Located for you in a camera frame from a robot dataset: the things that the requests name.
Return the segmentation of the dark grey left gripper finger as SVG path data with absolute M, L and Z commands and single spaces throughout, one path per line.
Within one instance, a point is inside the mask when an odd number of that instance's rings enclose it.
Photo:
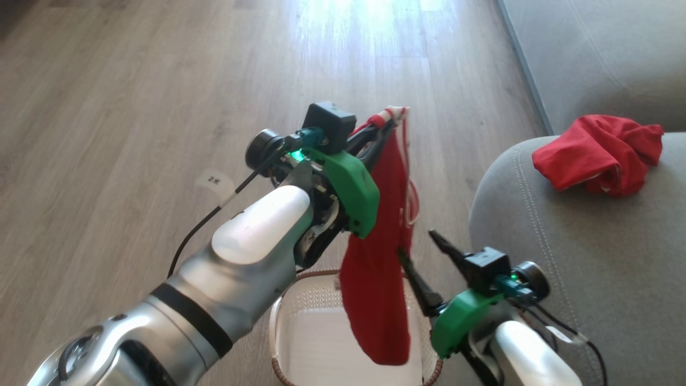
M 358 160 L 362 161 L 370 173 L 372 173 L 380 161 L 384 147 L 387 145 L 393 132 L 394 125 L 385 125 L 382 129 L 378 129 L 374 125 L 368 125 L 365 129 L 362 129 L 363 146 L 358 151 Z
M 347 141 L 347 152 L 351 155 L 380 155 L 384 147 L 384 129 L 376 125 L 365 125 Z

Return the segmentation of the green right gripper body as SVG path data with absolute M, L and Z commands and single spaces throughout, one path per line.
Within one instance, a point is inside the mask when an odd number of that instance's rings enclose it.
M 431 344 L 440 359 L 459 352 L 459 345 L 478 323 L 487 317 L 491 306 L 511 300 L 518 306 L 538 305 L 550 294 L 544 271 L 534 262 L 495 270 L 471 269 L 468 289 L 455 296 L 432 323 Z

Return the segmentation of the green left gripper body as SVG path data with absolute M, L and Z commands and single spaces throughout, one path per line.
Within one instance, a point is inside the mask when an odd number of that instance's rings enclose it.
M 330 144 L 323 129 L 301 129 L 283 137 L 265 129 L 254 136 L 245 152 L 245 163 L 272 185 L 298 185 L 311 198 L 314 217 L 294 247 L 295 264 L 312 267 L 341 232 L 359 239 L 376 223 L 380 192 L 358 155 L 347 152 L 345 135 L 340 151 L 326 151 Z

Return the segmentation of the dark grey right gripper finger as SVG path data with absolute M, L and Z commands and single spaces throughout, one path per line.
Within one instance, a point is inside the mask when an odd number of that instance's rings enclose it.
M 431 229 L 428 232 L 429 237 L 431 237 L 433 243 L 438 247 L 442 254 L 445 254 L 450 261 L 456 266 L 458 271 L 460 271 L 463 278 L 466 280 L 471 280 L 471 269 L 469 268 L 466 256 L 463 252 L 455 247 L 451 242 L 446 239 L 437 230 Z
M 429 284 L 422 279 L 409 254 L 404 249 L 398 249 L 398 258 L 422 314 L 425 317 L 438 317 L 445 308 L 443 297 L 434 292 Z

